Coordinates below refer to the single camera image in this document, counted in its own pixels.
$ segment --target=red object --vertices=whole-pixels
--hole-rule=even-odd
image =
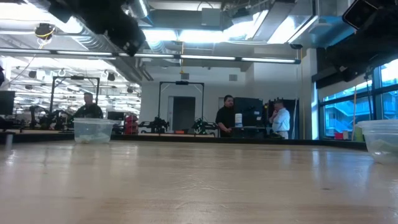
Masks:
[[[343,133],[335,133],[335,139],[336,140],[342,140],[343,139]]]
[[[136,115],[127,116],[124,119],[124,134],[138,134],[138,118]]]

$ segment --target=black shirt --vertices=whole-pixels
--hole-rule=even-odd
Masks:
[[[92,105],[84,105],[79,108],[75,115],[75,118],[104,118],[101,108],[93,103]]]
[[[216,123],[223,123],[226,128],[235,127],[235,111],[234,108],[222,107],[217,112]],[[231,134],[220,130],[222,138],[231,137]]]

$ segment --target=black monitor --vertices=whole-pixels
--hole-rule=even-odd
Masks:
[[[108,112],[108,119],[114,121],[123,121],[124,120],[124,112],[110,111]]]
[[[15,91],[0,91],[0,115],[12,115],[14,98]]]
[[[247,126],[264,126],[262,122],[262,99],[257,98],[234,98],[235,113],[242,114],[242,124]]]

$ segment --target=clear plastic bin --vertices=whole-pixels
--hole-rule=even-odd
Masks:
[[[75,118],[75,141],[85,144],[107,143],[111,140],[114,121],[99,118]]]
[[[398,164],[398,120],[361,121],[358,126],[376,162]]]

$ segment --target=ceiling vent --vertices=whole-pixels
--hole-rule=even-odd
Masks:
[[[229,80],[231,82],[236,82],[238,80],[238,75],[229,75]]]
[[[181,80],[189,80],[189,73],[181,73]]]

